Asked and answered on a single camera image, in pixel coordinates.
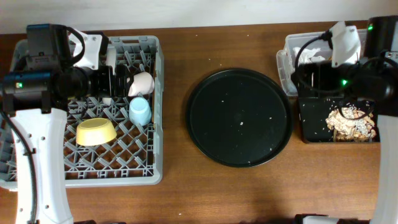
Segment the pink cup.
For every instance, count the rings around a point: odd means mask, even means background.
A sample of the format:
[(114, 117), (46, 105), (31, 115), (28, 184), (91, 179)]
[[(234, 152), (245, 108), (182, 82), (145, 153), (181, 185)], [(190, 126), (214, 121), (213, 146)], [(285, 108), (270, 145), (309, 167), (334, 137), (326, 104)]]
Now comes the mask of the pink cup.
[(155, 81), (148, 72), (141, 72), (133, 76), (132, 83), (129, 87), (128, 96), (133, 97), (138, 94), (148, 95), (155, 89)]

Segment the blue cup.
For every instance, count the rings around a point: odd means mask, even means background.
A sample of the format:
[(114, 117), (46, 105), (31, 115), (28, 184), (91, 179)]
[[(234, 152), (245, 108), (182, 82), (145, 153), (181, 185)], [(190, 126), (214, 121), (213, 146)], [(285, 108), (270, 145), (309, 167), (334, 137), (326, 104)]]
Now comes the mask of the blue cup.
[(152, 111), (148, 101), (143, 97), (135, 97), (129, 104), (129, 119), (134, 124), (145, 126), (152, 119)]

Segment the yellow bowl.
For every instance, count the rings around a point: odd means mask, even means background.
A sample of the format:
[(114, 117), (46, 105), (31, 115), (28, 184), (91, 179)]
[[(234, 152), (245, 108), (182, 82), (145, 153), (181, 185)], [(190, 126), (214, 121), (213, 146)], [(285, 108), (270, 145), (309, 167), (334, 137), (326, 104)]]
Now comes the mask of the yellow bowl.
[(115, 127), (106, 118), (87, 119), (76, 129), (76, 143), (81, 146), (101, 145), (112, 141), (116, 136)]

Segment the food scraps pile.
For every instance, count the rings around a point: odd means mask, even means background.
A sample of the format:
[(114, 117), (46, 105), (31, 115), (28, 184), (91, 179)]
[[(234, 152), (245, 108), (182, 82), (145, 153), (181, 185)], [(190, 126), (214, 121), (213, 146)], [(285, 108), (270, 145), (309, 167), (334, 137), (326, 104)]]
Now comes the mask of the food scraps pile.
[(365, 112), (355, 108), (342, 108), (329, 113), (325, 119), (327, 128), (333, 132), (334, 142), (369, 142), (377, 136), (376, 123), (372, 113), (363, 118)]

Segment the white napkin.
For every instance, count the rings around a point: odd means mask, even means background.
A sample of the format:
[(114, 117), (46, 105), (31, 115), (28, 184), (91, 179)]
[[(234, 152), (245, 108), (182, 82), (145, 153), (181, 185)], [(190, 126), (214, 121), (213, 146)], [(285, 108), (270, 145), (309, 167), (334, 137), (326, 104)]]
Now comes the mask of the white napkin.
[(298, 58), (298, 65), (303, 63), (317, 63), (326, 60), (328, 52), (321, 51), (321, 48), (303, 49)]

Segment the grey plate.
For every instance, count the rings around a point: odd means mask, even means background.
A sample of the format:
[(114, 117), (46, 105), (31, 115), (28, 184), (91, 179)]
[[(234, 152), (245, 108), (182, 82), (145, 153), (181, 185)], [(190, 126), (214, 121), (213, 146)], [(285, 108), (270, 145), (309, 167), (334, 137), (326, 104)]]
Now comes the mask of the grey plate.
[[(116, 67), (116, 48), (115, 47), (108, 47), (107, 52), (106, 52), (106, 65), (110, 69), (109, 74), (114, 75), (115, 74), (115, 67)], [(106, 106), (111, 105), (111, 98), (106, 97), (102, 99), (102, 102)]]

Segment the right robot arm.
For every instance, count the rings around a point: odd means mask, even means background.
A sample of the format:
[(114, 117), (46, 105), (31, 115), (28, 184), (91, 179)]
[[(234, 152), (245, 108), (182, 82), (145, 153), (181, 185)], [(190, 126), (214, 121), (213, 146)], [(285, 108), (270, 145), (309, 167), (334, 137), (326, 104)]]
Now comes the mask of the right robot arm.
[[(308, 40), (297, 52), (293, 82), (322, 95), (343, 95), (345, 103), (370, 101), (365, 118), (375, 111), (380, 134), (381, 160), (377, 205), (370, 223), (397, 223), (397, 16), (368, 20), (366, 41), (361, 43), (356, 26), (338, 22)], [(302, 52), (316, 41), (332, 50), (330, 62), (300, 63)]]

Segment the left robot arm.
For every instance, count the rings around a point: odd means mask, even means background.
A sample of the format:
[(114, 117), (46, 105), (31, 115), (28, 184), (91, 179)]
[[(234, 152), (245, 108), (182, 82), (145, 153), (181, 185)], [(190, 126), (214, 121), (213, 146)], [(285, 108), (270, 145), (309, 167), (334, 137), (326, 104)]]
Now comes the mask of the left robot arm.
[(18, 223), (72, 223), (63, 165), (68, 101), (125, 97), (131, 80), (102, 65), (109, 39), (58, 24), (27, 27), (27, 53), (2, 80), (17, 162)]

